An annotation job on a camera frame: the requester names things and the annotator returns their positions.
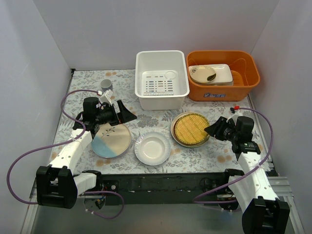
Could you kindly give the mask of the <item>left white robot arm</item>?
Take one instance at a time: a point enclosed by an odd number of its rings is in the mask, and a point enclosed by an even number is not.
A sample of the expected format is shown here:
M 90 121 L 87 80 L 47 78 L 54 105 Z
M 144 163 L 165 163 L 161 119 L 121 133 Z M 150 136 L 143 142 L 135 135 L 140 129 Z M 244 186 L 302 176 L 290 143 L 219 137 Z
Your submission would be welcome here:
M 40 166 L 36 172 L 37 202 L 41 206 L 72 208 L 77 197 L 90 191 L 98 195 L 104 184 L 101 173 L 95 170 L 74 175 L 74 169 L 82 153 L 90 145 L 102 124 L 114 127 L 135 120 L 137 117 L 122 103 L 117 102 L 119 112 L 112 104 L 101 104 L 97 97 L 87 97 L 71 132 L 71 142 L 47 166 Z

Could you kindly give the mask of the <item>red lacquer plate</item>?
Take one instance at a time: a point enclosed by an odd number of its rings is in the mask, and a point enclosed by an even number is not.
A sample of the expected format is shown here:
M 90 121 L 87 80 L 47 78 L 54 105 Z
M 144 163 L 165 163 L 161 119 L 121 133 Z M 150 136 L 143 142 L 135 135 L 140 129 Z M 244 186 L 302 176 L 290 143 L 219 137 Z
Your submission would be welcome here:
M 176 121 L 173 120 L 170 126 L 170 131 L 171 131 L 171 135 L 173 137 L 174 140 L 176 140 L 176 136 L 175 136 L 175 132 L 174 132 L 174 126 L 175 126 Z

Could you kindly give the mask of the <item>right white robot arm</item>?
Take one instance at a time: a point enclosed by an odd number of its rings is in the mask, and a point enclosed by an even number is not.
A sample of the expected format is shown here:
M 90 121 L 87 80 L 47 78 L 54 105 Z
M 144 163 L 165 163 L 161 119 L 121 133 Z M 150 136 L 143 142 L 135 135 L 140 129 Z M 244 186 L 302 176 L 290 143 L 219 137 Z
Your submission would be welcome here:
M 260 166 L 259 146 L 252 140 L 254 120 L 238 116 L 236 120 L 220 117 L 205 128 L 212 137 L 232 144 L 232 151 L 242 167 L 243 175 L 221 180 L 220 187 L 233 193 L 243 212 L 242 228 L 246 234 L 283 234 L 290 208 L 272 189 L 266 172 Z

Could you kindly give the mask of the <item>round woven bamboo mat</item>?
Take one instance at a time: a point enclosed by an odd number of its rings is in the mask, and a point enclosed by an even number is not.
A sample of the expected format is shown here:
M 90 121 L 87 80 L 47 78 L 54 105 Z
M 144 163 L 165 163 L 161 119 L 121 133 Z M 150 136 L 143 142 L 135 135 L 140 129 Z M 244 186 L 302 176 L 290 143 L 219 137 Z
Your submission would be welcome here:
M 205 129 L 209 126 L 209 121 L 203 115 L 190 113 L 178 119 L 174 126 L 174 133 L 182 143 L 195 145 L 208 137 Z

